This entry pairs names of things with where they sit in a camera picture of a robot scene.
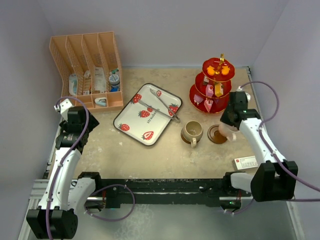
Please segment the brown toy cake slice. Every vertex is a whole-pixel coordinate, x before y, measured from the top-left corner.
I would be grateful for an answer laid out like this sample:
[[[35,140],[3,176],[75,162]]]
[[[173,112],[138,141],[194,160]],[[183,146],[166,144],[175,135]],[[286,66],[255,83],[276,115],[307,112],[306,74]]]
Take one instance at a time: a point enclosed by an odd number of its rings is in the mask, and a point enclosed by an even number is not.
[[[204,76],[203,77],[203,85],[208,85],[208,83],[209,83],[209,79],[206,77],[206,76]]]

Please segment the yellow toy cake slice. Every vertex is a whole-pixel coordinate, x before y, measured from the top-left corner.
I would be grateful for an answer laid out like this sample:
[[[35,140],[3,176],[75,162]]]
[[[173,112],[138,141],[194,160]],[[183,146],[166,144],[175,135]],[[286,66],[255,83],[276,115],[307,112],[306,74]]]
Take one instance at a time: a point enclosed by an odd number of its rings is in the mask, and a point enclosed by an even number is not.
[[[214,94],[218,98],[224,95],[224,86],[221,82],[218,82],[214,85]]]

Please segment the blue white pouch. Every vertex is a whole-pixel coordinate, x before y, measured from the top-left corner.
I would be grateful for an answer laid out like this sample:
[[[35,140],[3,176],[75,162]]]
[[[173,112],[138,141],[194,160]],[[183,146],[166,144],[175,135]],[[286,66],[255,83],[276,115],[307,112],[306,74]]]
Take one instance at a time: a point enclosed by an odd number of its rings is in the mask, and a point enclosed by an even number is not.
[[[77,95],[78,78],[75,73],[70,74],[68,78],[68,91],[71,96]]]

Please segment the beige ceramic mug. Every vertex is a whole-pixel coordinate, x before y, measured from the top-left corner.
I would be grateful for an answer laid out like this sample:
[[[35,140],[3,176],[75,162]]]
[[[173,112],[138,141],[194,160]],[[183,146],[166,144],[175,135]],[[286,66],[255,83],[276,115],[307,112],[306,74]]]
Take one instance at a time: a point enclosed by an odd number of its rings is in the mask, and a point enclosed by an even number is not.
[[[187,122],[181,130],[181,135],[188,143],[190,143],[193,149],[197,146],[197,143],[201,140],[203,133],[204,133],[204,130],[202,125],[195,120]]]

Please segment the red three-tier stand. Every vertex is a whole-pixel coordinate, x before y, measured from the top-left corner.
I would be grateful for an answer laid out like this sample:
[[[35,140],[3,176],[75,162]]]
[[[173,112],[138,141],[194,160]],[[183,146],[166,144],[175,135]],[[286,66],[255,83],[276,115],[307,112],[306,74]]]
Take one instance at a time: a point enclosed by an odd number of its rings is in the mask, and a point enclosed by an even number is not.
[[[225,59],[212,57],[202,64],[201,72],[189,90],[189,100],[199,111],[218,114],[227,107],[232,90],[235,67]]]

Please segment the white strawberry tray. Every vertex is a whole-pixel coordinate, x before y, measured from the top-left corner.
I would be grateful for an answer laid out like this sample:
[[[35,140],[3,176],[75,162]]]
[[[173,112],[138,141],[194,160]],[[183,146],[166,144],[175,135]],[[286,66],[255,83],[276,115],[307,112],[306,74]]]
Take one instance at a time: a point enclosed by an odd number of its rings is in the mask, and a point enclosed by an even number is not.
[[[183,105],[182,99],[146,83],[113,120],[113,126],[144,146],[153,146]]]

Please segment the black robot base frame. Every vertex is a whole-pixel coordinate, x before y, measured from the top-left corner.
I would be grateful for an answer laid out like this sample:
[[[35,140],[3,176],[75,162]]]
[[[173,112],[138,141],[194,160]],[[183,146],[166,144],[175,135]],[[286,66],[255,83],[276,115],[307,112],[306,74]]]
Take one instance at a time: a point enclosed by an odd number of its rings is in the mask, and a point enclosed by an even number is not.
[[[227,186],[223,178],[138,178],[107,179],[98,172],[82,172],[78,179],[91,178],[95,181],[95,190],[104,187],[102,193],[92,194],[97,200],[105,199],[105,208],[118,209],[121,205],[136,203],[138,205],[205,205],[220,207],[221,202],[239,200],[251,194]]]

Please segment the purple fuzzy sweet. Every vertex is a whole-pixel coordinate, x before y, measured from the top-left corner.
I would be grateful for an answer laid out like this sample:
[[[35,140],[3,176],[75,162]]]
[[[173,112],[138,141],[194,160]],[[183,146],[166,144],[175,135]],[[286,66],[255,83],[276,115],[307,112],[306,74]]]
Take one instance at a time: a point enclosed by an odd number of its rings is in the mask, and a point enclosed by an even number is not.
[[[193,97],[193,102],[194,102],[194,104],[199,105],[199,104],[202,103],[203,101],[204,101],[204,99],[203,99],[201,96],[199,96],[199,95],[197,95],[197,94],[194,95],[194,97]]]

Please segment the orange fish cake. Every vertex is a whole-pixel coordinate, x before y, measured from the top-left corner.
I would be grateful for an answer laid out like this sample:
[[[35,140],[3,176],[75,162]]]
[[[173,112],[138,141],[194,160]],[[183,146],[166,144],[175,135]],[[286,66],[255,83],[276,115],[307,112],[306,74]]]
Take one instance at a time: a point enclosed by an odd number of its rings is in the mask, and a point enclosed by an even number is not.
[[[208,66],[206,70],[207,70],[208,75],[210,75],[210,76],[214,76],[215,75],[216,71],[215,71],[215,68],[213,66],[211,66],[211,65]]]
[[[222,66],[221,74],[222,74],[223,76],[228,75],[228,74],[229,74],[229,72],[230,72],[230,68],[229,68],[229,66],[227,66],[227,65]]]

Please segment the blue white round tin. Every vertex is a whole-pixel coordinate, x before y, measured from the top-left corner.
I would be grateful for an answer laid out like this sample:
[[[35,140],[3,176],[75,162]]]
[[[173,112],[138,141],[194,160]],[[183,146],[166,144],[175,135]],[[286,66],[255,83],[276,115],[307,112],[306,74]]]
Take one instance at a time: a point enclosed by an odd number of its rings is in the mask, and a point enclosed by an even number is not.
[[[117,74],[111,74],[108,78],[109,83],[112,86],[116,86],[120,84],[120,76]]]

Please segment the small boxed packets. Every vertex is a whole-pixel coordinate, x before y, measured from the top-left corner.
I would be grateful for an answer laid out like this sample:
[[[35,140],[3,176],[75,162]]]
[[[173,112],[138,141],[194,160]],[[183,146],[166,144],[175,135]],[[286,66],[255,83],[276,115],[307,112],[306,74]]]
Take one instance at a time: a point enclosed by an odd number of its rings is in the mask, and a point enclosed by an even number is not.
[[[91,72],[89,70],[86,70],[83,75],[82,94],[83,95],[90,95],[91,88],[92,88]]]

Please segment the pink desk organizer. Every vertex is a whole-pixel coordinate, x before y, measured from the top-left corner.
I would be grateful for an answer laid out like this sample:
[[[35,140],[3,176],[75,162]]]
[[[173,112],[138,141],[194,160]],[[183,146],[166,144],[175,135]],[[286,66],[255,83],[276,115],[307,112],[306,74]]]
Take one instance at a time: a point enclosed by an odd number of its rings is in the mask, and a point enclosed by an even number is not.
[[[76,97],[92,113],[124,107],[123,68],[113,31],[53,36],[49,50],[63,97]]]

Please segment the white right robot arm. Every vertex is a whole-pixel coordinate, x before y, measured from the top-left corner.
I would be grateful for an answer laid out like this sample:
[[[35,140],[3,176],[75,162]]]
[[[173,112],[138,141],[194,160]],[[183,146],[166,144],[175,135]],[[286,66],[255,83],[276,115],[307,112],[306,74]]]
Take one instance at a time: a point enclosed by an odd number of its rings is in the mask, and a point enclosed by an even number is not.
[[[239,190],[252,194],[257,202],[290,200],[294,196],[298,166],[276,150],[262,126],[256,109],[248,108],[244,91],[229,93],[229,101],[220,121],[239,130],[253,150],[258,169],[254,175],[241,171],[227,172],[222,190],[228,196]]]

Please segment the white red card box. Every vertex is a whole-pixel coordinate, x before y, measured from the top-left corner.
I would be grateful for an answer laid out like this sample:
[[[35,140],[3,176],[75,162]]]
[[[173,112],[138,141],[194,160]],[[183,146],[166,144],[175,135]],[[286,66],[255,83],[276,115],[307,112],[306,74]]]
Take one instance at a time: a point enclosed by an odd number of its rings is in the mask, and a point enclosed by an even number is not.
[[[258,162],[255,156],[235,158],[234,164],[238,171],[253,169],[258,167]]]

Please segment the metal serving tongs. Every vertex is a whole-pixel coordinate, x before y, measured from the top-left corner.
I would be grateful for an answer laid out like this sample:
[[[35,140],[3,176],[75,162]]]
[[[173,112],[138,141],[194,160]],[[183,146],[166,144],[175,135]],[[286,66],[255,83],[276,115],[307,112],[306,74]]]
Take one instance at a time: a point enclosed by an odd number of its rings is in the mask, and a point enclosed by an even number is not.
[[[149,119],[148,123],[152,120],[152,117],[156,116],[155,113],[163,117],[167,116],[177,123],[180,122],[177,112],[183,103],[182,100],[178,96],[156,88],[152,84],[142,86],[130,100],[130,103],[140,104],[146,108],[145,110],[140,109],[138,116]]]

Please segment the pink toy cake slice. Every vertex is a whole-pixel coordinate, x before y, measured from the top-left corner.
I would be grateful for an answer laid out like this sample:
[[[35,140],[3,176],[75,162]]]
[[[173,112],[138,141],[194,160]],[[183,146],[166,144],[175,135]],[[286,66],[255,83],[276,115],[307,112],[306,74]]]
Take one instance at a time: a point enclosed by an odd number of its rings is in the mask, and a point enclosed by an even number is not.
[[[214,95],[214,87],[211,84],[208,84],[205,88],[205,95],[207,97],[212,97]]]

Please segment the coral toy cake slice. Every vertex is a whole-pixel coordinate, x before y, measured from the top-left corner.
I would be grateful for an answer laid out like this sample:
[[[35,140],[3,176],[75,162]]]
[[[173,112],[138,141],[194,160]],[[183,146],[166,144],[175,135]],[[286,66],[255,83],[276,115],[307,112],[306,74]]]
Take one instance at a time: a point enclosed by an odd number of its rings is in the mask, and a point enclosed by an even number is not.
[[[206,98],[205,100],[204,100],[204,107],[205,107],[205,109],[206,109],[206,111],[208,112],[208,113],[210,113],[211,112],[211,108],[212,108],[212,106],[213,106],[213,100],[212,99],[210,99],[210,98]]]

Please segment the white sachet packet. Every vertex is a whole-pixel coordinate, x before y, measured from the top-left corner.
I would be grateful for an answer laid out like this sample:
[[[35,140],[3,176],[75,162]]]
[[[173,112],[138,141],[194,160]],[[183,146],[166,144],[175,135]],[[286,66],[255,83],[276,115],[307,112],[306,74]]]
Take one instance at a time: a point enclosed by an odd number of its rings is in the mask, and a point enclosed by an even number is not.
[[[94,67],[94,90],[99,93],[107,91],[106,77],[102,67]]]

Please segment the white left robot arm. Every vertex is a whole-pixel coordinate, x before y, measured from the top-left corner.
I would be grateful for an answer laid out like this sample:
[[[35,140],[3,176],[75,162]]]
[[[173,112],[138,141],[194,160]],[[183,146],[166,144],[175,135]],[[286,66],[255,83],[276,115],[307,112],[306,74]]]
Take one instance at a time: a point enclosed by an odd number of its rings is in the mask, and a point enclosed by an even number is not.
[[[62,103],[57,110],[63,120],[55,140],[51,176],[37,208],[30,209],[26,215],[32,232],[40,240],[72,239],[78,228],[77,212],[90,195],[98,196],[103,191],[98,172],[85,174],[71,189],[74,172],[89,134],[99,122],[83,106],[68,107]]]

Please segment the clear plastic cup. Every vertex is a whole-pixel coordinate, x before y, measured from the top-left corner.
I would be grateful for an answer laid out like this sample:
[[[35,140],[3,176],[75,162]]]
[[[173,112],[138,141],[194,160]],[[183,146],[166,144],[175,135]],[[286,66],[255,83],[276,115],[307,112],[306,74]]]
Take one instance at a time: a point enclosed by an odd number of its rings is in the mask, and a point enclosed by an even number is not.
[[[225,137],[230,142],[234,142],[237,139],[236,134],[230,130],[229,125],[220,123],[218,126],[218,131],[223,137]]]

